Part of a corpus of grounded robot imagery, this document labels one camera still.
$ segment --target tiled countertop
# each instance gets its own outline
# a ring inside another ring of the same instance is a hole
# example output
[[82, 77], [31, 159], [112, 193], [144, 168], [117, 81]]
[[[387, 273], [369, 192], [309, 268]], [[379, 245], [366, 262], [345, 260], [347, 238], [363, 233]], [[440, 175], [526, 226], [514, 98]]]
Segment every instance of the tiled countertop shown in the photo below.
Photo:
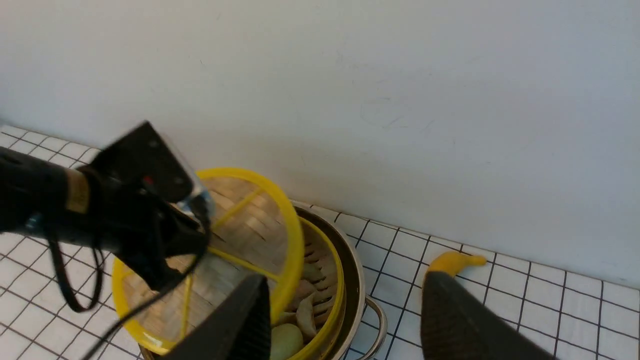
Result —
[[[97, 149], [27, 132], [0, 129], [0, 146], [75, 167]], [[458, 281], [524, 336], [564, 360], [638, 360], [640, 292], [564, 270], [476, 249], [453, 241], [312, 206], [348, 235], [364, 265], [367, 292], [379, 300], [389, 321], [378, 360], [422, 359], [419, 338], [420, 286], [429, 263], [457, 250], [484, 255], [489, 263], [469, 268]], [[87, 249], [62, 248], [78, 296], [93, 289], [93, 258]], [[0, 356], [3, 360], [80, 358], [117, 315], [111, 301], [107, 257], [100, 305], [76, 314], [65, 305], [53, 277], [46, 242], [0, 235]], [[346, 354], [358, 359], [376, 337], [377, 318], [367, 309]], [[141, 358], [121, 329], [96, 359]]]

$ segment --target black cable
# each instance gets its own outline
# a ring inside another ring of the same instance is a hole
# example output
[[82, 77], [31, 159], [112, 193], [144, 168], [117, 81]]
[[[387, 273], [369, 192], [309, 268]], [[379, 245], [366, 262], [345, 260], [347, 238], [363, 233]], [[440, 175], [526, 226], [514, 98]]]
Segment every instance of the black cable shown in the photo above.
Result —
[[[189, 204], [189, 207], [191, 208], [191, 210], [192, 210], [194, 216], [196, 217], [196, 219], [200, 222], [200, 224], [204, 228], [205, 237], [207, 239], [209, 239], [211, 237], [211, 222], [209, 221], [209, 217], [207, 216], [207, 208], [206, 208], [205, 199], [202, 196], [195, 197], [194, 199], [191, 200], [191, 202]], [[180, 285], [180, 283], [187, 278], [187, 276], [189, 276], [190, 274], [192, 274], [195, 271], [196, 267], [198, 266], [200, 261], [204, 258], [206, 253], [207, 253], [207, 249], [205, 247], [205, 248], [202, 249], [202, 251], [199, 254], [196, 254], [195, 259], [193, 260], [193, 262], [189, 265], [187, 270], [180, 275], [180, 277], [178, 277], [176, 280], [174, 280], [172, 283], [170, 283], [164, 289], [160, 290], [152, 298], [150, 298], [147, 301], [144, 301], [142, 304], [136, 306], [134, 309], [129, 311], [125, 316], [123, 316], [120, 320], [118, 320], [116, 323], [114, 323], [109, 328], [109, 330], [107, 330], [100, 337], [100, 339], [98, 341], [96, 341], [96, 343], [91, 347], [91, 349], [89, 349], [89, 351], [87, 351], [87, 353], [84, 355], [82, 360], [90, 360], [91, 356], [93, 356], [96, 353], [96, 351], [98, 351], [98, 349], [100, 348], [102, 343], [106, 342], [109, 339], [109, 337], [114, 335], [114, 333], [119, 328], [121, 328], [121, 326], [123, 326], [126, 322], [128, 322], [129, 320], [131, 320], [135, 316], [139, 315], [141, 312], [146, 310], [151, 305], [155, 304], [158, 300], [163, 298], [169, 292], [171, 292], [175, 288], [177, 288], [178, 285]]]
[[[49, 249], [51, 250], [51, 259], [53, 261], [53, 268], [58, 280], [58, 287], [60, 288], [62, 296], [67, 301], [67, 305], [69, 305], [69, 308], [71, 308], [71, 310], [75, 311], [76, 313], [82, 313], [83, 311], [93, 309], [98, 304], [98, 301], [100, 300], [100, 293], [102, 292], [102, 269], [104, 268], [104, 254], [102, 253], [102, 251], [96, 249], [96, 246], [99, 245], [100, 237], [96, 236], [93, 244], [93, 260], [96, 267], [93, 295], [91, 297], [89, 305], [84, 307], [78, 301], [76, 294], [74, 293], [74, 289], [71, 287], [71, 284], [69, 282], [67, 269], [65, 268], [65, 263], [62, 259], [62, 251], [60, 251], [60, 245], [58, 243], [58, 235], [48, 225], [44, 226], [44, 233], [47, 241], [49, 242]], [[98, 252], [100, 253], [102, 262], [98, 260]]]

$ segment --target steamer basket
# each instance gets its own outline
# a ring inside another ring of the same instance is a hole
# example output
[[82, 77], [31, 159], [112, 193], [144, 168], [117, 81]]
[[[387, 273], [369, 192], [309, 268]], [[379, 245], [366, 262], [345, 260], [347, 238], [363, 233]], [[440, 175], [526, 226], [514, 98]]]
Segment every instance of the steamer basket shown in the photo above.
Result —
[[331, 240], [317, 226], [300, 218], [305, 239], [305, 262], [315, 264], [323, 279], [314, 283], [314, 319], [317, 335], [289, 360], [322, 359], [331, 349], [344, 318], [344, 273]]
[[[269, 279], [271, 323], [293, 298], [300, 281], [304, 242], [286, 195], [266, 178], [236, 168], [198, 172], [215, 203], [209, 254], [176, 290], [125, 324], [145, 348], [163, 355], [209, 316], [249, 274]], [[184, 271], [193, 256], [168, 259]], [[153, 296], [145, 282], [117, 260], [113, 298], [120, 317]]]

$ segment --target black strap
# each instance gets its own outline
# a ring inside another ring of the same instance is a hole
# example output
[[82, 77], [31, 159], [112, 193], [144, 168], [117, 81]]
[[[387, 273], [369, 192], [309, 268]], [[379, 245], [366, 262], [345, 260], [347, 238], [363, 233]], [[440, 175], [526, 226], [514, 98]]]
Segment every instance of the black strap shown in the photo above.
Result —
[[94, 240], [93, 246], [93, 260], [95, 262], [96, 274], [95, 274], [95, 286], [93, 287], [93, 296], [91, 297], [91, 302], [89, 306], [84, 307], [80, 305], [76, 298], [76, 294], [74, 290], [71, 288], [71, 284], [69, 283], [69, 278], [67, 276], [67, 269], [65, 269], [65, 263], [62, 259], [62, 252], [60, 251], [60, 245], [58, 243], [58, 237], [55, 235], [53, 231], [50, 231], [45, 228], [45, 237], [49, 242], [49, 248], [51, 249], [51, 259], [53, 260], [53, 268], [56, 272], [56, 278], [58, 280], [58, 286], [60, 287], [60, 291], [62, 292], [62, 296], [67, 301], [67, 304], [71, 308], [71, 310], [76, 313], [82, 313], [83, 311], [93, 309], [100, 300], [100, 292], [102, 291], [102, 278], [103, 278], [103, 268], [104, 268], [104, 254], [102, 251], [97, 249], [98, 245], [98, 236]]

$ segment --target bamboo steamer lid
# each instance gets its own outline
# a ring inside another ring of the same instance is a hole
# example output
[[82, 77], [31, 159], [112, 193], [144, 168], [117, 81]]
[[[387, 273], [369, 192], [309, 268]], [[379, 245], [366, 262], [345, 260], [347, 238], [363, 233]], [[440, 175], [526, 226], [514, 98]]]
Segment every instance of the bamboo steamer lid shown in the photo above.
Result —
[[[268, 278], [271, 322], [276, 323], [302, 273], [305, 245], [300, 222], [278, 186], [238, 168], [203, 170], [198, 176], [215, 203], [209, 253], [192, 276], [125, 324], [140, 345], [160, 355], [204, 321], [250, 274]], [[192, 259], [176, 256], [167, 262], [184, 271]], [[156, 293], [117, 259], [112, 287], [120, 317]]]

